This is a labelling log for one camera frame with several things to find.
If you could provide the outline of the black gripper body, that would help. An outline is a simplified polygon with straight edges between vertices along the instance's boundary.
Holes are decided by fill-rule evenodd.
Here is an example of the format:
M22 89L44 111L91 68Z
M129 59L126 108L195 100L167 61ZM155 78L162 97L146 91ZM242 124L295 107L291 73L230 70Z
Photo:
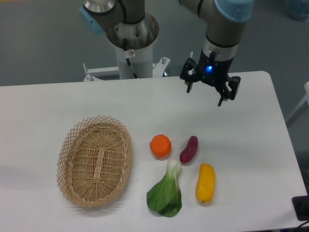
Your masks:
M195 67L195 80L194 82L202 82L204 84L215 87L219 92L222 88L223 82L226 80L229 68L233 61L233 57L228 60L218 61L217 53L215 55L206 55L201 50L200 58L197 66Z

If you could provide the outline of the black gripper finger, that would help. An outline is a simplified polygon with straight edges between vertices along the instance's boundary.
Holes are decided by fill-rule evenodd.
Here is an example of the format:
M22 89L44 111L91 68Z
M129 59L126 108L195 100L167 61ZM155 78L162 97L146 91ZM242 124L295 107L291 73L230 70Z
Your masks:
M191 57L189 57L183 65L180 79L182 79L187 85L186 93L189 93L192 89L192 85L195 80L195 74L190 72L195 70L195 66L196 62Z
M234 100L241 82L241 78L239 76L226 76L226 80L223 82L222 88L220 89L220 99L218 102L218 106L220 107L224 101Z

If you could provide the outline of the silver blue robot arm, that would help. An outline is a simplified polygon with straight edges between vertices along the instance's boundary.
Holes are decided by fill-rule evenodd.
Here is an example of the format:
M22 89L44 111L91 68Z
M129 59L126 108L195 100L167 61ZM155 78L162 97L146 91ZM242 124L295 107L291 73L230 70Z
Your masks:
M240 77L229 76L253 1L251 0L181 0L179 4L207 23L205 42L199 61L188 58L180 78L187 90L193 83L212 86L220 101L233 100ZM152 47L159 35L157 20L145 11L142 0L87 0L79 15L95 34L105 33L117 53L122 79L153 77Z

